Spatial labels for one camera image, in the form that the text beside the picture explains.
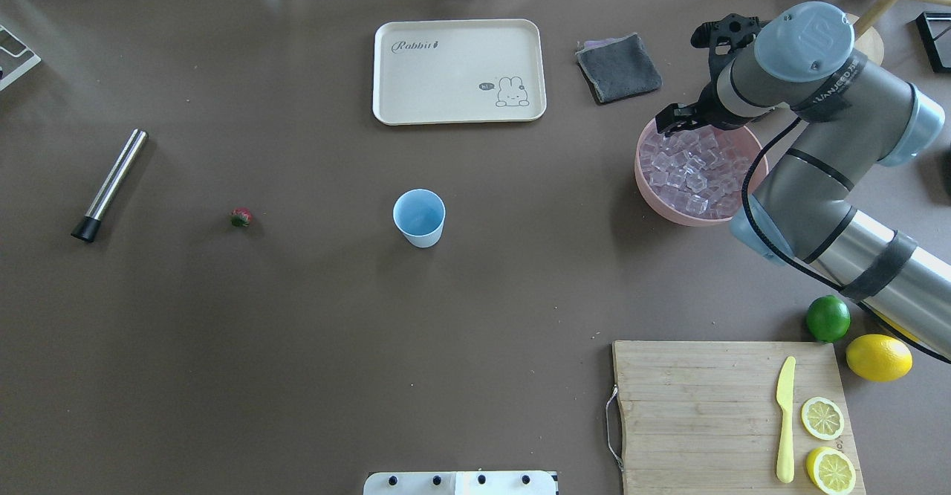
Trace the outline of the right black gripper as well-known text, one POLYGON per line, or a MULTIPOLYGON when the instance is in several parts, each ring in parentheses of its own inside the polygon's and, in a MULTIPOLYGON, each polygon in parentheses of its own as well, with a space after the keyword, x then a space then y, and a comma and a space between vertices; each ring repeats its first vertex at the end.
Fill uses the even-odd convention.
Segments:
POLYGON ((666 106, 655 117, 657 133, 685 132, 711 126, 714 129, 740 129, 773 110, 773 106, 752 103, 747 96, 727 82, 711 82, 695 103, 686 106, 666 106))

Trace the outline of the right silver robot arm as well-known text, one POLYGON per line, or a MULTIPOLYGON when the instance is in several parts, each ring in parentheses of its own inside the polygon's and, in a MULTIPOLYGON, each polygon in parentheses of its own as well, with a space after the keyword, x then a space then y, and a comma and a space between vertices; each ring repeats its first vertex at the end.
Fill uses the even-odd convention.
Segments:
POLYGON ((710 82, 695 103, 672 103, 655 129, 741 129, 786 105, 798 138, 756 190, 741 183, 734 236, 866 308, 884 328, 948 362, 949 265, 847 200, 871 167, 914 159, 940 135, 945 112, 916 85, 856 48, 845 12, 804 1, 762 23, 730 14, 701 25, 710 82))

